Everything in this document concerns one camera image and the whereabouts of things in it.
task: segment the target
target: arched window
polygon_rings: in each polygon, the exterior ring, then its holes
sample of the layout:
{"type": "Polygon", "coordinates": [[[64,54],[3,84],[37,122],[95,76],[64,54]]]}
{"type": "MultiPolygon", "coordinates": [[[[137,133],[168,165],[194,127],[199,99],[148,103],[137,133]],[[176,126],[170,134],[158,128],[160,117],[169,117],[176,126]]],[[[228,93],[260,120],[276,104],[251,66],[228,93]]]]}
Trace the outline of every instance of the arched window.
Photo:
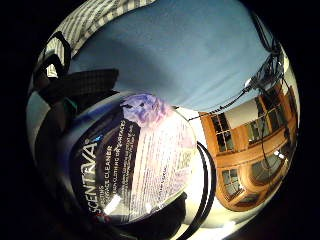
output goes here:
{"type": "Polygon", "coordinates": [[[241,192],[238,173],[236,169],[225,170],[222,172],[223,182],[225,189],[229,195],[229,198],[233,198],[235,195],[241,192]]]}
{"type": "Polygon", "coordinates": [[[266,159],[253,164],[252,173],[254,179],[261,183],[269,182],[280,168],[283,160],[284,155],[276,151],[274,154],[267,156],[266,159]]]}

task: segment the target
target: window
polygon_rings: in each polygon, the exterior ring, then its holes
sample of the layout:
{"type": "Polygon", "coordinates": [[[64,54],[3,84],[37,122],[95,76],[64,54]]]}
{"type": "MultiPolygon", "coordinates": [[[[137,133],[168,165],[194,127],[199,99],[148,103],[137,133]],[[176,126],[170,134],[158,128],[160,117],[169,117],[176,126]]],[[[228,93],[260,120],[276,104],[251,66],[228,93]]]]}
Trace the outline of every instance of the window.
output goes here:
{"type": "Polygon", "coordinates": [[[285,123],[284,113],[281,105],[278,105],[276,108],[268,112],[268,116],[272,131],[278,130],[285,123]]]}
{"type": "Polygon", "coordinates": [[[253,177],[255,180],[262,183],[270,181],[270,179],[280,168],[283,160],[284,155],[282,155],[279,151],[267,156],[266,159],[252,165],[253,177]]]}
{"type": "MultiPolygon", "coordinates": [[[[261,105],[257,104],[257,107],[260,115],[261,110],[259,110],[259,108],[261,108],[261,105]]],[[[280,104],[278,104],[275,108],[272,108],[266,114],[263,114],[258,119],[246,125],[249,137],[249,144],[253,144],[261,140],[262,131],[263,137],[267,137],[272,132],[281,128],[285,124],[285,121],[286,120],[284,117],[283,108],[280,104]]]]}
{"type": "Polygon", "coordinates": [[[262,138],[262,131],[263,137],[266,137],[270,133],[267,119],[265,116],[259,117],[258,119],[250,122],[246,125],[246,127],[250,144],[257,142],[262,138]]]}
{"type": "Polygon", "coordinates": [[[219,151],[234,149],[231,131],[224,113],[211,117],[218,139],[219,151]]]}
{"type": "Polygon", "coordinates": [[[225,170],[222,172],[224,186],[228,195],[232,198],[241,192],[238,174],[236,169],[225,170]]]}
{"type": "Polygon", "coordinates": [[[248,194],[239,203],[256,203],[258,201],[259,194],[248,194]]]}
{"type": "Polygon", "coordinates": [[[268,95],[262,95],[262,102],[267,109],[267,111],[270,111],[273,109],[276,105],[280,103],[279,97],[278,97],[278,92],[276,91],[275,88],[271,88],[267,91],[268,95]]]}

